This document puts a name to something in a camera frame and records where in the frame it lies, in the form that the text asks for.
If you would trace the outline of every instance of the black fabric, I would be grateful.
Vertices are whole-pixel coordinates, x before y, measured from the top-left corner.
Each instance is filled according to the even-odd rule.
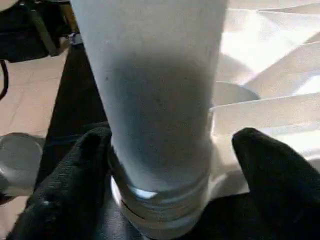
[[[49,54],[31,19],[27,5],[20,5],[20,2],[0,11],[0,59],[11,63],[39,59]],[[59,48],[59,38],[71,32],[60,7],[38,3],[34,8],[41,15],[52,41]]]
[[[88,240],[104,203],[109,128],[84,135],[27,200],[8,240]]]
[[[320,174],[288,145],[254,128],[232,139],[264,219],[291,239],[320,237]]]
[[[83,46],[72,48],[66,60],[60,88],[58,91],[53,116],[48,131],[47,142],[54,137],[80,134],[86,131],[84,126],[103,122],[106,120],[102,104],[97,92],[90,65],[86,57]],[[250,149],[250,154],[255,156],[255,141],[241,143],[242,140],[235,140],[237,153]],[[45,146],[42,156],[41,166],[38,173],[36,189],[55,168],[63,156],[71,149],[72,145]],[[239,155],[240,163],[245,169],[245,164],[250,158]],[[277,168],[285,170],[283,174],[290,175],[284,169],[288,161]],[[253,174],[249,169],[246,177]],[[302,234],[293,236],[290,232],[281,227],[274,226],[269,217],[265,217],[264,208],[260,207],[255,201],[259,201],[261,196],[252,194],[242,194],[230,197],[223,197],[212,201],[204,210],[201,219],[195,228],[181,239],[201,239],[201,240],[292,240],[292,239],[319,239],[319,236],[302,237]],[[95,240],[142,240],[143,236],[128,222],[120,213],[110,191],[110,185],[105,186],[104,207],[101,209],[101,216],[97,224]],[[315,230],[314,224],[309,224],[312,231]]]

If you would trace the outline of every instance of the black work glove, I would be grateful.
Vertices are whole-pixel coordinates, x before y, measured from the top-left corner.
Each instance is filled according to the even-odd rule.
[[[288,239],[319,239],[319,172],[291,147],[254,128],[237,132],[232,144],[267,223]]]
[[[90,240],[104,202],[109,128],[86,133],[28,199],[8,240]]]

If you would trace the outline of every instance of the black glove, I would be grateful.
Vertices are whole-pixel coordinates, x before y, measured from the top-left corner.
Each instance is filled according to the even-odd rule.
[[[232,144],[267,223],[289,239],[319,239],[319,172],[291,147],[254,128],[237,132]]]
[[[86,133],[28,199],[8,240],[90,240],[104,202],[109,128]]]

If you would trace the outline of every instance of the white cylinder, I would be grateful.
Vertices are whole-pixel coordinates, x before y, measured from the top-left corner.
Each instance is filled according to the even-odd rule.
[[[212,155],[212,76],[226,1],[71,3],[112,130],[119,161],[115,181],[133,194],[119,187],[126,205],[151,221],[167,211],[161,219],[167,226],[171,216],[201,211]],[[143,199],[138,192],[156,197]],[[184,202],[190,206],[182,207]],[[168,203],[181,207],[180,214],[172,214]]]

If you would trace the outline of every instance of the black surface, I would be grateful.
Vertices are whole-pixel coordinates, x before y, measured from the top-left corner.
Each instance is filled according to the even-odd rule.
[[[83,134],[83,125],[105,121],[100,97],[83,47],[72,48],[67,57],[56,98],[47,143],[55,137]],[[70,150],[71,144],[44,146],[37,186]],[[105,208],[96,231],[97,240],[140,240],[143,237],[120,213],[107,184]],[[269,228],[249,194],[212,201],[193,231],[181,239],[284,240]]]
[[[20,2],[0,11],[0,59],[11,63],[44,58],[49,54],[27,5],[21,5]],[[39,3],[34,5],[34,9],[41,16],[55,46],[59,48],[59,37],[70,32],[60,7]]]

